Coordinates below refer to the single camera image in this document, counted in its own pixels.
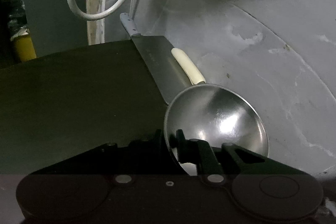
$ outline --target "metal bowl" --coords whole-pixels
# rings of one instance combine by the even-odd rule
[[[169,144],[171,135],[182,129],[186,139],[201,139],[212,147],[231,142],[268,156],[268,137],[252,106],[236,93],[219,85],[198,84],[180,92],[169,104],[164,135],[168,149],[177,160],[176,149]],[[192,164],[184,170],[196,174]]]

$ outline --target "cream handle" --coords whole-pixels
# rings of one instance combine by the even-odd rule
[[[193,85],[200,82],[205,83],[205,78],[184,51],[179,48],[172,48],[171,53],[189,77],[190,82]]]

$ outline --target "metal spatula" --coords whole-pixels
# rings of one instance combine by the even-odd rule
[[[120,14],[120,21],[128,32],[165,102],[191,86],[188,76],[171,54],[174,47],[164,36],[142,36],[127,13]]]

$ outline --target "spatula handle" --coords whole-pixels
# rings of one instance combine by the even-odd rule
[[[193,85],[196,85],[200,82],[205,83],[204,76],[183,50],[179,48],[172,48],[171,53],[176,61],[180,64],[186,75],[189,77],[190,82]]]
[[[138,37],[140,32],[137,30],[137,26],[134,21],[129,17],[127,13],[120,14],[120,21],[126,32],[128,32],[130,37]]]

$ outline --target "dark tabletop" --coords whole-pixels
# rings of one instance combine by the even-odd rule
[[[109,141],[150,138],[166,107],[131,41],[0,70],[0,174],[27,174]]]

